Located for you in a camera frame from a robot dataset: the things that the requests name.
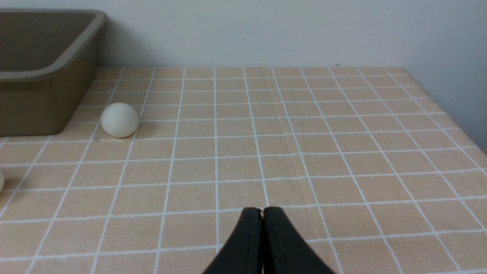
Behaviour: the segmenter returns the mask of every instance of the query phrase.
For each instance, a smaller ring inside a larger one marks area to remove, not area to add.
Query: brown plastic tub
[[[95,10],[0,9],[0,136],[59,133],[94,78]]]

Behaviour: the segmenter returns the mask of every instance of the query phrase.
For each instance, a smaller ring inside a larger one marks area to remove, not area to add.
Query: white wall
[[[406,66],[487,150],[486,6],[487,0],[0,0],[0,7],[107,12],[103,65]]]
[[[105,65],[402,65],[457,0],[1,0],[108,13]]]
[[[487,1],[458,2],[404,65],[487,152]]]

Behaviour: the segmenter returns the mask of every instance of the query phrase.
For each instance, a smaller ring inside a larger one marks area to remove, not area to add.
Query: white ball
[[[100,120],[103,130],[115,138],[129,136],[139,123],[135,110],[124,103],[114,103],[106,107]]]
[[[0,170],[0,191],[2,190],[4,184],[5,184],[5,175],[3,175],[3,172]]]

